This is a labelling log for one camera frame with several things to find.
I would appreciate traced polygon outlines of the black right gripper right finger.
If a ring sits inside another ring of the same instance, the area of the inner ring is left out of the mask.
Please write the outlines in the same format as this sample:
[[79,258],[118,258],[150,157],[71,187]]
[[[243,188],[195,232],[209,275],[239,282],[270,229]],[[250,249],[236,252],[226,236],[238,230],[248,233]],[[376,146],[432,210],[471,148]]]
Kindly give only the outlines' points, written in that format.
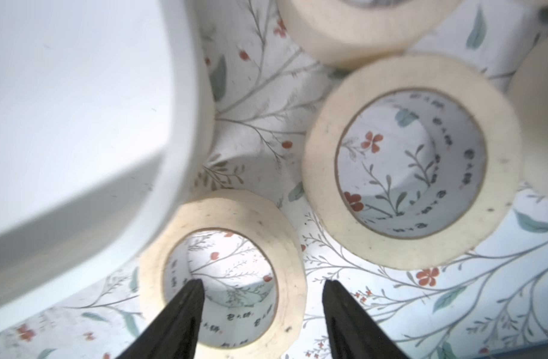
[[333,359],[407,359],[339,281],[325,282],[322,299]]

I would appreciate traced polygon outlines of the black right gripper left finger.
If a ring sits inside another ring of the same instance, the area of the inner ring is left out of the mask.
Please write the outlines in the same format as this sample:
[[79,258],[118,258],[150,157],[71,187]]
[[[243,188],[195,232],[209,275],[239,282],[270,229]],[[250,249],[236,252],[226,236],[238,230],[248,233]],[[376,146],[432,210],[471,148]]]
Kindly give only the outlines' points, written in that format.
[[119,359],[193,359],[203,308],[203,282],[188,281]]

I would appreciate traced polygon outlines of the masking tape roll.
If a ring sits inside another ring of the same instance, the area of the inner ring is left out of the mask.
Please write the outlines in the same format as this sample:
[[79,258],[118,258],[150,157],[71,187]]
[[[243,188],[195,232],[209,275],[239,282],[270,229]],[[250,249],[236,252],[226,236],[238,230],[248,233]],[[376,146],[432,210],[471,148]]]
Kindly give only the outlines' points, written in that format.
[[139,259],[145,320],[191,280],[204,287],[197,358],[279,358],[298,339],[308,289],[302,250],[272,201],[226,189],[182,205]]
[[322,64],[354,70],[410,48],[459,1],[278,1],[292,40]]
[[519,118],[453,58],[390,57],[347,76],[305,144],[317,218],[354,255],[427,269],[479,245],[507,215],[522,172]]
[[525,57],[507,96],[522,128],[523,177],[548,197],[548,37]]

